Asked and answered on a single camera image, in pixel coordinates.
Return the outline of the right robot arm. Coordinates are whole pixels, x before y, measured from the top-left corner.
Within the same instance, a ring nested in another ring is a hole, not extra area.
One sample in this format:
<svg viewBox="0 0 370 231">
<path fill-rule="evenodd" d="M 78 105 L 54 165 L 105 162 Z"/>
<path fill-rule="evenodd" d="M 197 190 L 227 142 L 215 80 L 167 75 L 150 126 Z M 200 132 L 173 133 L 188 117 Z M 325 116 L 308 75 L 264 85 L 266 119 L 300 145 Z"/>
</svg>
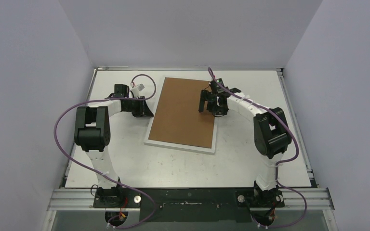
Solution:
<svg viewBox="0 0 370 231">
<path fill-rule="evenodd" d="M 277 184 L 277 162 L 291 144 L 287 132 L 284 111 L 263 107 L 237 88 L 221 86 L 222 79 L 212 80 L 210 90 L 200 92 L 198 111 L 209 111 L 214 117 L 227 115 L 229 110 L 239 113 L 253 126 L 253 142 L 262 158 L 261 171 L 254 181 L 252 195 L 245 196 L 245 202 L 253 207 L 275 207 L 283 203 Z"/>
</svg>

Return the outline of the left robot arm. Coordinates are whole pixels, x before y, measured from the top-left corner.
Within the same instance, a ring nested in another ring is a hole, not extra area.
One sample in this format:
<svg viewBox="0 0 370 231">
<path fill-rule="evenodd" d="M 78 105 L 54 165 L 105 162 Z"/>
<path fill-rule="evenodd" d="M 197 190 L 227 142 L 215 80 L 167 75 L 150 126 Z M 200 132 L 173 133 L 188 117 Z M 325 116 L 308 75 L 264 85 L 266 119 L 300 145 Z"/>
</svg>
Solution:
<svg viewBox="0 0 370 231">
<path fill-rule="evenodd" d="M 119 207 L 126 202 L 120 177 L 110 158 L 108 145 L 111 142 L 110 117 L 131 113 L 136 118 L 152 118 L 154 114 L 141 95 L 143 84 L 116 84 L 114 92 L 106 99 L 91 106 L 79 106 L 76 110 L 74 142 L 86 153 L 97 177 L 95 202 Z"/>
</svg>

